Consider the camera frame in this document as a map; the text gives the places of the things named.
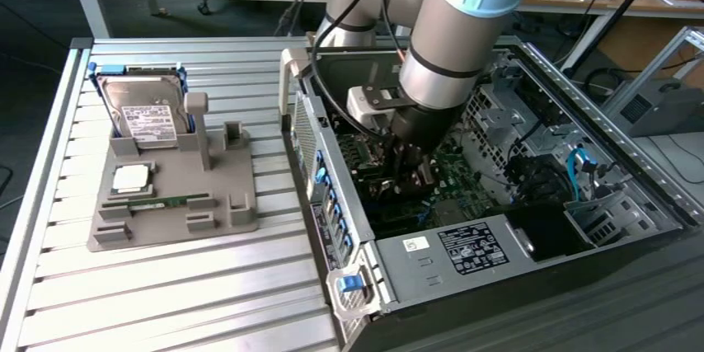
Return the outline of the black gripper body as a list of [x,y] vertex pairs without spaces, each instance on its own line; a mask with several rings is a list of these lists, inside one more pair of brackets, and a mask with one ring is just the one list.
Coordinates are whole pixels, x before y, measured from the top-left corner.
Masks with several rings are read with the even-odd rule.
[[412,145],[423,154],[431,154],[457,120],[457,106],[441,110],[423,106],[401,107],[392,117],[391,132],[400,143]]

